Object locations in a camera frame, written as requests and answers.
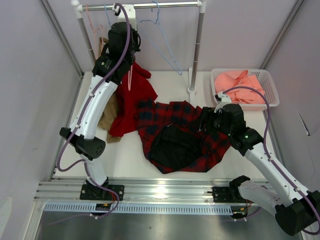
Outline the red plaid skirt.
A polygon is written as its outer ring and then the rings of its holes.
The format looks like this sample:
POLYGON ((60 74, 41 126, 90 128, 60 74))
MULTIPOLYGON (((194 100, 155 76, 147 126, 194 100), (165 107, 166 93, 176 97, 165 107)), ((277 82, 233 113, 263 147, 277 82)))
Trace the red plaid skirt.
POLYGON ((162 174, 206 173, 222 161, 230 141, 216 130, 199 129, 202 112, 187 101, 138 103, 136 130, 144 157, 162 174))

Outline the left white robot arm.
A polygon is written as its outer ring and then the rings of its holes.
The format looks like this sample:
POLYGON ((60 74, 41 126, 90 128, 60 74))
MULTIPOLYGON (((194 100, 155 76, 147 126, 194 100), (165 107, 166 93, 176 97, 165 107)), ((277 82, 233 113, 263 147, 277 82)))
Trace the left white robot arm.
POLYGON ((96 130, 108 101, 131 70, 140 44, 139 34, 129 23, 116 22, 111 26, 108 43, 92 69, 84 102, 73 123, 59 132, 65 139, 62 148, 71 145, 80 155, 79 161, 84 163, 88 181, 93 185, 90 192, 97 200, 105 199, 109 188, 105 185, 108 177, 99 161, 106 143, 96 137, 96 130))

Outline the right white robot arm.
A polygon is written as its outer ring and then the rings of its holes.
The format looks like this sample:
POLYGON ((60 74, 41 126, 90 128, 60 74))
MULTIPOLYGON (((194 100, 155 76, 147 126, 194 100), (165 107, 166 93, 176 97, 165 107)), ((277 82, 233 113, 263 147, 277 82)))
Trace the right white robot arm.
POLYGON ((288 235, 309 233, 307 227, 320 221, 320 193, 311 192, 300 183, 268 150, 266 140, 247 126, 244 112, 238 104, 221 108, 204 107, 199 117, 199 130, 225 134, 231 146, 249 160, 272 186, 268 190, 246 176, 234 180, 228 189, 234 202, 250 200, 275 217, 288 235))

